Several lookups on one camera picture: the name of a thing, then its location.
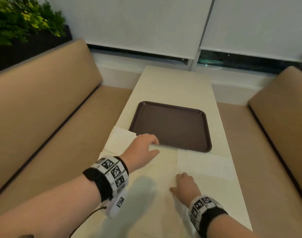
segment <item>wristband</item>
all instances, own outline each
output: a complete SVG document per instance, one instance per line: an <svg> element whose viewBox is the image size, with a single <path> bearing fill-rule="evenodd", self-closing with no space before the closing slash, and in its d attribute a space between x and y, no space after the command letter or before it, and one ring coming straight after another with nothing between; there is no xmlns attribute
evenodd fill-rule
<svg viewBox="0 0 302 238"><path fill-rule="evenodd" d="M86 169L85 177L94 181L101 201L112 199L128 185L128 169L119 157L105 156Z"/></svg>
<svg viewBox="0 0 302 238"><path fill-rule="evenodd" d="M201 237L207 237L209 224L222 214L228 215L221 204L207 195L196 197L188 209L188 216Z"/></svg>

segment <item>brown plastic serving tray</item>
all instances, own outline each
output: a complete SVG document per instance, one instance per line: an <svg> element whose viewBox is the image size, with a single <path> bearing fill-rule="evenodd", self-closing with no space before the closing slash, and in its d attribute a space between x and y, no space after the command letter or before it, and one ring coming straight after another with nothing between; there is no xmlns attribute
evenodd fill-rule
<svg viewBox="0 0 302 238"><path fill-rule="evenodd" d="M143 101L129 131L154 134L161 145L199 152L212 149L206 115L199 109Z"/></svg>

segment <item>bench backrest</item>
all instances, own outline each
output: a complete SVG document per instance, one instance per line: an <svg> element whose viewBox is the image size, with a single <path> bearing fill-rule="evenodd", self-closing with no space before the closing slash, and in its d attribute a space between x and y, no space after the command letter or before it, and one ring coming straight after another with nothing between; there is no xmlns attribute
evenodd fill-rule
<svg viewBox="0 0 302 238"><path fill-rule="evenodd" d="M101 82L84 40L0 72L0 188Z"/></svg>
<svg viewBox="0 0 302 238"><path fill-rule="evenodd" d="M287 68L249 105L302 189L302 71Z"/></svg>

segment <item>tan upholstery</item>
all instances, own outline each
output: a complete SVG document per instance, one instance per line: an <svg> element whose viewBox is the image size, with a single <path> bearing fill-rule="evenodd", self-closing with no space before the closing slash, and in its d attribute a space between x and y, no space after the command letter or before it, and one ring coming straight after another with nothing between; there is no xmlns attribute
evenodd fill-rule
<svg viewBox="0 0 302 238"><path fill-rule="evenodd" d="M302 238L302 200L252 113L217 104L253 231Z"/></svg>
<svg viewBox="0 0 302 238"><path fill-rule="evenodd" d="M83 40L0 72L0 188L101 81Z"/></svg>
<svg viewBox="0 0 302 238"><path fill-rule="evenodd" d="M77 177L102 151L132 90L101 86L0 195L0 215Z"/></svg>
<svg viewBox="0 0 302 238"><path fill-rule="evenodd" d="M249 104L302 188L302 72L287 68Z"/></svg>

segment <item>white roller shade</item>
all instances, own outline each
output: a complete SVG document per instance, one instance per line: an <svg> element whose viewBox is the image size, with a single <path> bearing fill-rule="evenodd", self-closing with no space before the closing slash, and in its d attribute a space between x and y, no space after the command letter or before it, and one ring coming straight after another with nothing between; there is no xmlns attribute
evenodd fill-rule
<svg viewBox="0 0 302 238"><path fill-rule="evenodd" d="M194 59L212 0L49 0L74 38Z"/></svg>
<svg viewBox="0 0 302 238"><path fill-rule="evenodd" d="M302 0L215 0L201 49L302 58Z"/></svg>

